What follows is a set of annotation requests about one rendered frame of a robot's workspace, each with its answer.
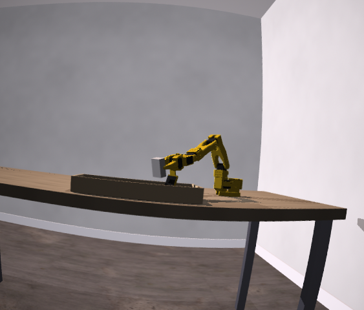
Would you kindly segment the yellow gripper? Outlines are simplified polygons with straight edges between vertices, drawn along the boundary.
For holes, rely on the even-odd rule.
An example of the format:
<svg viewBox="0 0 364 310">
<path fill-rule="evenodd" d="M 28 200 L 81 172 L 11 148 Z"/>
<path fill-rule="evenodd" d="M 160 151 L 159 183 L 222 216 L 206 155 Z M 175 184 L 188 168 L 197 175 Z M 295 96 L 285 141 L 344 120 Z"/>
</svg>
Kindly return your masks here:
<svg viewBox="0 0 364 310">
<path fill-rule="evenodd" d="M 169 169 L 170 174 L 167 176 L 165 185 L 176 186 L 178 176 L 176 171 L 181 171 L 184 168 L 184 158 L 179 153 L 165 157 L 165 166 L 163 169 Z"/>
</svg>

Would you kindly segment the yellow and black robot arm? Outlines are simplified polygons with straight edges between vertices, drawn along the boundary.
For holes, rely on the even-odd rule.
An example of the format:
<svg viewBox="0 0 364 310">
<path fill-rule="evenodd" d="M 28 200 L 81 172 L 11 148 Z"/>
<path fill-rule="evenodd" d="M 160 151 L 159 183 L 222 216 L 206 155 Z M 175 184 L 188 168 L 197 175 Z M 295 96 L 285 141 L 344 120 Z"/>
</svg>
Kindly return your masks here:
<svg viewBox="0 0 364 310">
<path fill-rule="evenodd" d="M 218 148 L 218 149 L 217 149 Z M 214 189 L 219 196 L 240 197 L 240 179 L 228 178 L 229 161 L 226 149 L 223 146 L 221 135 L 210 135 L 195 149 L 190 149 L 186 154 L 180 154 L 184 158 L 184 166 L 192 165 L 195 161 L 201 160 L 207 153 L 211 152 L 214 167 Z M 219 163 L 219 157 L 223 163 Z M 228 189 L 228 191 L 227 191 Z"/>
</svg>

